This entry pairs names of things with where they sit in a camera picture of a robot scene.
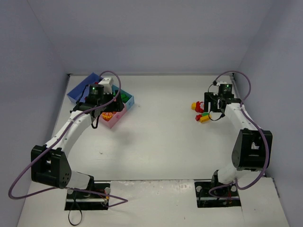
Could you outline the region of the small red lego brick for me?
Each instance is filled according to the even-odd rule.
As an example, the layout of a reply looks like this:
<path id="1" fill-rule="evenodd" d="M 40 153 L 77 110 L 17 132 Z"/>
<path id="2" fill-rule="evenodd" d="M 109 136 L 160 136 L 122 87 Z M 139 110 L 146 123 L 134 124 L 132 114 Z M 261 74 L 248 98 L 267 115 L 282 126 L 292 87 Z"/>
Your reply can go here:
<path id="1" fill-rule="evenodd" d="M 201 118 L 202 118 L 202 115 L 201 115 L 201 114 L 197 115 L 197 116 L 196 116 L 196 121 L 200 121 Z"/>

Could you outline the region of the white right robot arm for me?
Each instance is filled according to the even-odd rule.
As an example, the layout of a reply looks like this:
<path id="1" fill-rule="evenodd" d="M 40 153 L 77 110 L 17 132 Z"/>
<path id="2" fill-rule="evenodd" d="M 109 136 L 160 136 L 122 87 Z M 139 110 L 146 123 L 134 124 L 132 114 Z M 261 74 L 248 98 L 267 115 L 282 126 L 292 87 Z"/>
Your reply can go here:
<path id="1" fill-rule="evenodd" d="M 204 93 L 204 109 L 220 113 L 220 119 L 227 117 L 238 132 L 231 162 L 224 168 L 216 170 L 212 177 L 214 187 L 235 183 L 240 190 L 253 186 L 269 166 L 273 135 L 263 130 L 249 116 L 241 99 L 232 93 L 232 84 L 214 81 L 218 93 Z M 248 172 L 259 172 L 257 178 L 247 186 L 239 186 L 238 180 Z"/>

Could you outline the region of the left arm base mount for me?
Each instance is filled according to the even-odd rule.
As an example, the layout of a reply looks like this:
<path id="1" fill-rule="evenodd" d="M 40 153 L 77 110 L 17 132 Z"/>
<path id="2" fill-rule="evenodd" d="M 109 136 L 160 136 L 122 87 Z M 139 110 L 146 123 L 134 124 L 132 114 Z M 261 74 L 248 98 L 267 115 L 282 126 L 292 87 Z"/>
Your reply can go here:
<path id="1" fill-rule="evenodd" d="M 68 190 L 64 210 L 108 210 L 109 198 L 104 195 L 88 194 Z"/>

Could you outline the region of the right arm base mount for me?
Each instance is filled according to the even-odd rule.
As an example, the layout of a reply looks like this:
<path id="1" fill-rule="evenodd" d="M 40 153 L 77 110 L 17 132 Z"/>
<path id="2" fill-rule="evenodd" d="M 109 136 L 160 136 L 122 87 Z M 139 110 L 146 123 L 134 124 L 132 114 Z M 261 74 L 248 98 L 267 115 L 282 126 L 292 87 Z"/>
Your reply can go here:
<path id="1" fill-rule="evenodd" d="M 194 181 L 196 204 L 198 208 L 228 208 L 241 207 L 238 190 L 234 184 L 226 187 L 212 188 L 222 185 L 213 185 L 211 181 Z"/>

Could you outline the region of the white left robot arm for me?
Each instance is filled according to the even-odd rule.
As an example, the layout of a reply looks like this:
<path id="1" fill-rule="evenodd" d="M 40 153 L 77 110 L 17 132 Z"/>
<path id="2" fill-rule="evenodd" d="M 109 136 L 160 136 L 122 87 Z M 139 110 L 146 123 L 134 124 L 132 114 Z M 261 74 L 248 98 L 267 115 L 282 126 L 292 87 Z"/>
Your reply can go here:
<path id="1" fill-rule="evenodd" d="M 88 127 L 97 128 L 98 125 L 94 121 L 98 120 L 102 113 L 120 112 L 124 107 L 118 90 L 114 93 L 104 93 L 103 85 L 90 84 L 85 101 L 77 101 L 70 111 L 68 121 L 57 134 L 46 144 L 33 147 L 32 181 L 60 189 L 93 188 L 94 177 L 73 171 L 68 162 L 68 154 Z"/>

